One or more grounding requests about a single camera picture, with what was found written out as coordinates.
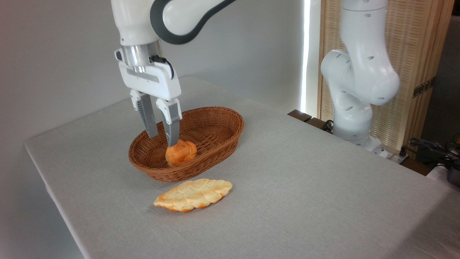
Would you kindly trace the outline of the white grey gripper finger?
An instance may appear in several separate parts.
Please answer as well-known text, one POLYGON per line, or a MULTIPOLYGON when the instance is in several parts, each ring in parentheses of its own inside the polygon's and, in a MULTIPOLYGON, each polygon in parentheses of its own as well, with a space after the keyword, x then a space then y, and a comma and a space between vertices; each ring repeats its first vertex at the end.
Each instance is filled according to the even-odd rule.
POLYGON ((146 93, 138 92, 137 90, 130 91, 133 108, 140 114, 140 117, 145 126, 145 131, 149 138, 154 138, 158 135, 156 120, 154 116, 151 96, 146 93))
POLYGON ((162 114, 163 128, 168 146, 175 146, 179 142, 180 120, 182 119, 180 102, 178 99, 167 101, 158 98, 156 106, 162 114))

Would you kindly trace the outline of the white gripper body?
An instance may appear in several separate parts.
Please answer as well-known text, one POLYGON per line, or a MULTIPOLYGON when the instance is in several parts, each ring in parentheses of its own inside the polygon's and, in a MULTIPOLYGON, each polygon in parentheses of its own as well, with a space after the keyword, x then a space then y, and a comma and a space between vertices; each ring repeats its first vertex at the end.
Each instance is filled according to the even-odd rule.
POLYGON ((138 72, 125 64, 122 49, 117 49, 114 54, 118 60, 122 80, 128 88, 167 101, 181 95, 178 75, 168 61, 153 62, 153 65, 145 66, 138 72))

